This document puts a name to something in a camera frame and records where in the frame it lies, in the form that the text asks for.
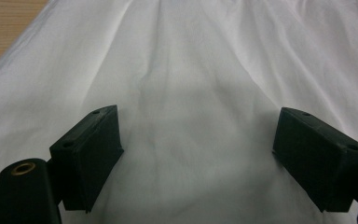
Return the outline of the white pants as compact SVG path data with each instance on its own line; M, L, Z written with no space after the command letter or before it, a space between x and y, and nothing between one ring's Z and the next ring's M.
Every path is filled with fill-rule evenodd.
M357 224L272 145L283 107L358 141L358 0L49 0L0 58L0 172L106 105L123 155L64 224Z

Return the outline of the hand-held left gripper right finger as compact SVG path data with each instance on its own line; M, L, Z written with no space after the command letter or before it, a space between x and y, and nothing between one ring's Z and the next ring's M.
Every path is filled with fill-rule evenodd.
M358 142L309 113L284 107L273 153L322 211L358 202Z

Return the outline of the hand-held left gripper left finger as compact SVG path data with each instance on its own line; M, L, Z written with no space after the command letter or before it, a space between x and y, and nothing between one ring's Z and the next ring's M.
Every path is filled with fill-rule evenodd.
M89 212L124 152L116 105L96 109L50 148L64 208Z

